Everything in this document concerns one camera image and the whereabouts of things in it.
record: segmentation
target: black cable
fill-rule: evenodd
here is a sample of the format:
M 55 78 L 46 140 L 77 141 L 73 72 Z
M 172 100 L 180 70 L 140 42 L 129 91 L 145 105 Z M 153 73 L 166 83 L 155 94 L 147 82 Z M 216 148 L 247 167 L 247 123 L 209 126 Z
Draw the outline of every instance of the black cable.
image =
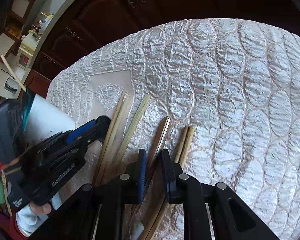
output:
M 3 72 L 7 73 L 9 76 L 11 76 L 9 72 L 7 72 L 7 71 L 3 70 L 2 68 L 0 68 L 0 69 L 1 69 Z

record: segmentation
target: brand logo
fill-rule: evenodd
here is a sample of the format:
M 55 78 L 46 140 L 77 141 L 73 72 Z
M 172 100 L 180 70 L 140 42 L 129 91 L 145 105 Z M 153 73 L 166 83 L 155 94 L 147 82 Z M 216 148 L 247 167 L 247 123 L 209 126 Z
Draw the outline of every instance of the brand logo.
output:
M 74 168 L 74 166 L 75 166 L 74 163 L 72 163 L 71 166 L 62 174 L 60 174 L 59 178 L 52 183 L 52 186 L 54 187 L 55 185 L 57 185 L 60 182 L 60 180 L 62 180 L 64 176 L 66 176 L 69 173 L 69 171 L 71 171 Z
M 21 203 L 22 203 L 22 198 L 20 198 L 19 200 L 13 201 L 14 206 L 17 208 L 20 207 Z

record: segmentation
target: silver quilted tablecloth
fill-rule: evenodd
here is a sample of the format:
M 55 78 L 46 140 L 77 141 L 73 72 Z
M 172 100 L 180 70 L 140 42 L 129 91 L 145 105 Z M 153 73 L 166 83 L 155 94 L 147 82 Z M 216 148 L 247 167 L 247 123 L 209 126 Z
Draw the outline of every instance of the silver quilted tablecloth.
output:
M 166 142 L 171 153 L 181 128 L 194 125 L 185 171 L 204 183 L 226 182 L 280 239 L 298 238 L 300 37 L 238 19 L 171 22 L 80 59 L 51 82 L 47 98 L 82 125 L 93 98 L 112 108 L 122 91 L 116 80 L 93 90 L 90 78 L 118 71 L 130 71 L 133 86 L 126 128 L 143 96 L 152 96 L 123 162 L 149 149 L 164 116 L 174 122 Z M 72 192 L 91 180 L 97 158 L 87 156 Z M 154 188 L 140 220 L 155 201 Z M 170 206 L 156 239 L 183 239 L 182 206 Z

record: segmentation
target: hand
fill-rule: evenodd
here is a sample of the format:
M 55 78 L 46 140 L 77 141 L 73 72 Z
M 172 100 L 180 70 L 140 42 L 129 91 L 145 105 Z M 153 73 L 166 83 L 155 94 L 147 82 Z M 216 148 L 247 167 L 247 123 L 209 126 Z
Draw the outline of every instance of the hand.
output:
M 33 202 L 30 202 L 29 206 L 32 212 L 38 216 L 47 215 L 51 212 L 51 206 L 48 203 L 44 204 L 43 206 L 37 206 Z

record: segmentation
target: metal rivet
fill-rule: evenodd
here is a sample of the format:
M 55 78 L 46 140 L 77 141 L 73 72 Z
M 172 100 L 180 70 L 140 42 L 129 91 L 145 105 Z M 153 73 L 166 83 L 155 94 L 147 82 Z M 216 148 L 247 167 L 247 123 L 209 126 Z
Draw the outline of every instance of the metal rivet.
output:
M 124 174 L 121 174 L 121 175 L 120 175 L 120 179 L 122 179 L 122 180 L 127 180 L 127 179 L 129 179 L 129 178 L 130 178 L 130 175 L 127 174 L 127 173 L 124 173 Z
M 83 191 L 90 191 L 92 189 L 92 185 L 91 184 L 84 184 L 82 187 Z
M 179 178 L 180 178 L 180 179 L 183 179 L 183 180 L 187 180 L 187 179 L 189 179 L 189 175 L 186 174 L 186 173 L 181 173 L 181 174 L 179 175 Z
M 219 189 L 226 189 L 227 185 L 226 185 L 225 183 L 223 183 L 223 182 L 219 182 L 219 183 L 217 184 L 217 187 L 218 187 Z

